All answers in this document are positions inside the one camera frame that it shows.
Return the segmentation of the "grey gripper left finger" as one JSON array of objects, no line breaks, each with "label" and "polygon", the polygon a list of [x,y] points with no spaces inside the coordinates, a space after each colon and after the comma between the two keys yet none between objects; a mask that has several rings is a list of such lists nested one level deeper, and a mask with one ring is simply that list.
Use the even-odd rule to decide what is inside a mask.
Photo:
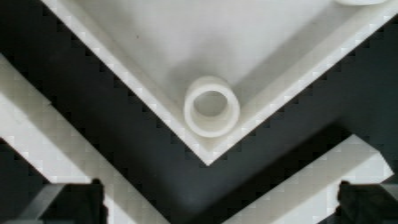
[{"label": "grey gripper left finger", "polygon": [[101,181],[48,184],[18,216],[0,224],[107,224]]}]

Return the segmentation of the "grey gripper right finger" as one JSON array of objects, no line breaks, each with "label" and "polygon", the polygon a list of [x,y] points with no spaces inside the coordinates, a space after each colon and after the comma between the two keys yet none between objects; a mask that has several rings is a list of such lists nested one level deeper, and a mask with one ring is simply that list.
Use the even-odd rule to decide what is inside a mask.
[{"label": "grey gripper right finger", "polygon": [[398,224],[398,184],[352,184],[338,190],[336,224]]}]

